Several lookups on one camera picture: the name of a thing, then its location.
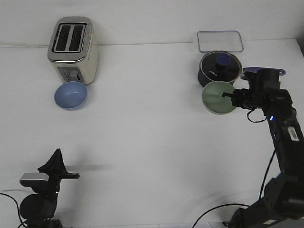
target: green bowl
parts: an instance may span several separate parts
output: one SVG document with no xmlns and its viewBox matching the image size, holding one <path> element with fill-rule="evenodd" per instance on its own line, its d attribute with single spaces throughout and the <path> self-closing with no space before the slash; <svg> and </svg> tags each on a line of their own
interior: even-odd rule
<svg viewBox="0 0 304 228">
<path fill-rule="evenodd" d="M 214 114 L 231 113 L 236 107 L 231 104 L 231 97 L 222 97 L 222 94 L 223 92 L 232 94 L 234 90 L 234 87 L 227 82 L 210 82 L 203 89 L 203 104 L 208 111 Z"/>
</svg>

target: toaster slot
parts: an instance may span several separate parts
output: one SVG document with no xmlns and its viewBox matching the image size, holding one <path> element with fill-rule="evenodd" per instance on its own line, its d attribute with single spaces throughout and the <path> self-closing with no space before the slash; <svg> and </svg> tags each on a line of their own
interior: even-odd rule
<svg viewBox="0 0 304 228">
<path fill-rule="evenodd" d="M 56 43 L 56 51 L 64 51 L 67 45 L 68 34 L 70 33 L 70 25 L 61 25 L 59 29 L 59 36 Z"/>
<path fill-rule="evenodd" d="M 60 24 L 54 52 L 80 52 L 85 36 L 86 24 Z"/>
<path fill-rule="evenodd" d="M 84 26 L 83 25 L 75 25 L 74 31 L 71 39 L 70 44 L 70 51 L 80 51 L 81 50 L 81 41 L 83 38 L 84 33 Z"/>
</svg>

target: black cable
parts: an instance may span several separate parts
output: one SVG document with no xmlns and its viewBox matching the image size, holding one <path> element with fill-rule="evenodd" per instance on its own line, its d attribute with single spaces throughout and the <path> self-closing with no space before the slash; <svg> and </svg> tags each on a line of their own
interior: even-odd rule
<svg viewBox="0 0 304 228">
<path fill-rule="evenodd" d="M 261 123 L 261 122 L 264 122 L 264 121 L 267 119 L 267 117 L 266 117 L 264 120 L 252 121 L 252 120 L 250 119 L 249 115 L 250 115 L 250 113 L 252 113 L 254 110 L 255 110 L 255 108 L 253 108 L 252 110 L 250 110 L 250 111 L 247 113 L 247 119 L 248 119 L 250 122 L 252 122 L 252 123 Z"/>
<path fill-rule="evenodd" d="M 0 195 L 7 196 L 7 197 L 11 198 L 11 199 L 15 202 L 15 204 L 16 204 L 16 206 L 17 206 L 18 217 L 19 217 L 19 220 L 20 220 L 20 222 L 21 222 L 21 225 L 22 225 L 23 227 L 27 227 L 27 226 L 24 225 L 24 222 L 22 222 L 21 215 L 20 215 L 20 210 L 19 210 L 19 205 L 18 205 L 17 201 L 16 201 L 13 197 L 11 197 L 10 195 L 8 195 L 8 194 L 0 193 Z"/>
<path fill-rule="evenodd" d="M 259 195 L 259 197 L 258 197 L 258 201 L 260 201 L 261 198 L 262 198 L 262 193 L 263 193 L 263 189 L 264 189 L 266 177 L 267 177 L 267 174 L 268 174 L 268 172 L 269 172 L 269 168 L 270 168 L 270 166 L 271 166 L 271 163 L 272 163 L 272 160 L 274 159 L 275 154 L 276 154 L 276 148 L 275 148 L 274 152 L 272 153 L 271 158 L 270 158 L 270 161 L 269 161 L 269 163 L 268 163 L 268 166 L 267 166 L 267 169 L 266 169 L 264 178 L 263 178 L 263 182 L 262 182 L 262 186 L 261 186 L 261 190 L 260 190 L 260 195 Z"/>
<path fill-rule="evenodd" d="M 247 204 L 241 204 L 241 203 L 228 203 L 228 204 L 223 204 L 223 205 L 220 205 L 220 206 L 217 206 L 217 207 L 214 207 L 214 208 L 211 208 L 209 210 L 207 210 L 206 212 L 204 212 L 196 221 L 195 223 L 193 224 L 192 228 L 194 228 L 196 226 L 196 224 L 199 222 L 199 220 L 205 216 L 207 213 L 215 210 L 215 209 L 218 209 L 218 208 L 222 208 L 222 207 L 226 207 L 226 206 L 243 206 L 243 207 L 249 207 L 249 205 Z"/>
<path fill-rule="evenodd" d="M 43 227 L 47 227 L 47 226 L 49 225 L 50 221 L 51 221 L 51 218 L 46 218 Z M 22 222 L 22 223 L 18 226 L 18 228 L 24 226 L 25 222 L 26 222 L 26 221 Z M 32 228 L 42 228 L 42 226 L 39 225 L 39 226 L 37 226 L 37 227 L 32 227 Z"/>
</svg>

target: purple handle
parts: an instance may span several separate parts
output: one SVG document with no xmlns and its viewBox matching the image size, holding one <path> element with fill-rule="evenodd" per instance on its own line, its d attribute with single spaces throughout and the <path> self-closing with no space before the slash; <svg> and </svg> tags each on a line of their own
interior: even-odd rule
<svg viewBox="0 0 304 228">
<path fill-rule="evenodd" d="M 220 53 L 220 54 L 217 54 L 216 60 L 217 60 L 218 64 L 220 64 L 222 66 L 228 66 L 231 63 L 232 58 L 227 53 Z"/>
<path fill-rule="evenodd" d="M 286 74 L 286 71 L 283 70 L 283 69 L 266 68 L 266 67 L 245 67 L 245 68 L 243 68 L 243 71 L 249 71 L 249 72 L 252 72 L 252 73 L 256 73 L 258 70 L 265 70 L 265 69 L 268 69 L 268 70 L 277 70 L 277 71 L 280 72 L 280 76 Z"/>
</svg>

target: pot handle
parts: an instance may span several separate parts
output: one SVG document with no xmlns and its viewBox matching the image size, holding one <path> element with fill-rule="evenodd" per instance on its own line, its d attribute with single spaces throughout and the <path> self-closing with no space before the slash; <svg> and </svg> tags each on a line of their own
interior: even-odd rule
<svg viewBox="0 0 304 228">
<path fill-rule="evenodd" d="M 243 68 L 243 73 L 246 71 L 252 72 L 252 73 L 256 73 L 258 70 L 263 70 L 263 69 L 269 69 L 269 70 L 278 70 L 280 72 L 280 76 L 285 75 L 286 71 L 283 69 L 276 69 L 276 68 L 267 68 L 267 67 L 245 67 Z"/>
</svg>

